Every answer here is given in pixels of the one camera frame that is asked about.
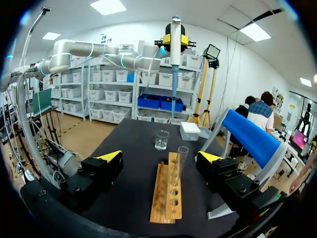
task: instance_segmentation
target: laptop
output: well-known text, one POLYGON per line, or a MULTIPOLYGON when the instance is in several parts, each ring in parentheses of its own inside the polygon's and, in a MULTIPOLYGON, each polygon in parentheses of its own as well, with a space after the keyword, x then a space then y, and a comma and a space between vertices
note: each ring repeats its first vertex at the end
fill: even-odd
POLYGON ((289 143, 298 153, 301 153, 307 143, 307 137, 299 130, 295 131, 293 140, 289 143))

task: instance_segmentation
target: man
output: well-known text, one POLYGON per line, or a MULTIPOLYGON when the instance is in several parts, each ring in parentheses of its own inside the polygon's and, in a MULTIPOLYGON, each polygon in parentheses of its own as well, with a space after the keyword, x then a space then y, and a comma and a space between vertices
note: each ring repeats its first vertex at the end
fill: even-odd
MULTIPOLYGON (((252 103, 255 103, 255 102, 256 102, 256 99, 252 96, 249 96, 246 98, 245 104, 240 105, 235 111, 239 113, 240 115, 244 116, 245 118, 248 118, 249 107, 252 103)), ((230 154, 229 154, 230 157, 244 156, 248 153, 246 150, 242 150, 243 146, 233 135, 230 136, 230 141, 233 144, 238 146, 238 147, 231 148, 230 154)))
POLYGON ((289 193, 291 194, 292 192, 294 192, 296 189, 298 189, 301 179, 304 176, 304 174, 307 172, 307 170, 311 167, 313 170, 315 170, 317 168, 317 154, 316 154, 316 150, 317 150, 317 135, 313 138, 312 143, 311 143, 311 147, 312 147, 312 153, 309 156, 309 159, 307 161, 307 164, 305 165, 305 167, 302 169, 301 173, 298 175, 298 177, 293 181, 292 185, 289 188, 289 193))
POLYGON ((271 134, 274 124, 273 95, 269 92, 264 92, 261 95, 261 100, 253 103, 249 107, 248 119, 255 125, 259 126, 267 133, 271 134))

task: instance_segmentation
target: glass beaker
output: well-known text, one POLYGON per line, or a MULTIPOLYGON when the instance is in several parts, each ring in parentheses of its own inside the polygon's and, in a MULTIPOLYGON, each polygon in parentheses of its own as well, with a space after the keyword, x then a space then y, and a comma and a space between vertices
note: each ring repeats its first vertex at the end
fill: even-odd
POLYGON ((155 148, 157 150, 166 150, 169 132, 165 130, 159 130, 156 135, 155 148))
POLYGON ((177 186, 178 181, 180 179, 180 176, 182 174, 186 158, 188 155, 189 149, 186 146, 180 146, 178 147, 176 160, 172 161, 173 165, 173 171, 170 178, 170 184, 172 186, 177 186))

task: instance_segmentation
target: blue padded bar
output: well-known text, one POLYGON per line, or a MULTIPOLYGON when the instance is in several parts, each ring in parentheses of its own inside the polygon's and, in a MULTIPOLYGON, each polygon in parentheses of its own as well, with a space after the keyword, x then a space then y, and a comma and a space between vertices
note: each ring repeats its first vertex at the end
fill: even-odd
POLYGON ((238 139, 262 169, 280 145, 273 136, 232 109, 222 125, 238 139))

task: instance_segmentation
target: yellow triangle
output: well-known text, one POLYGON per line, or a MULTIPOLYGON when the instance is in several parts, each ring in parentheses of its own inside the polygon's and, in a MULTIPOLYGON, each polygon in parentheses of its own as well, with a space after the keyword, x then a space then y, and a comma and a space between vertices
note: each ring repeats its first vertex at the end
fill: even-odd
POLYGON ((215 160, 223 159, 222 157, 219 157, 219 156, 216 156, 216 155, 211 155, 211 154, 208 154, 208 153, 203 152, 203 151, 199 151, 198 153, 201 153, 201 155, 204 156, 211 163, 213 161, 215 161, 215 160))
POLYGON ((121 150, 112 152, 110 154, 106 154, 106 155, 101 155, 99 157, 95 157, 96 159, 103 159, 103 160, 107 160, 108 162, 110 162, 114 157, 116 157, 117 154, 122 153, 121 150))

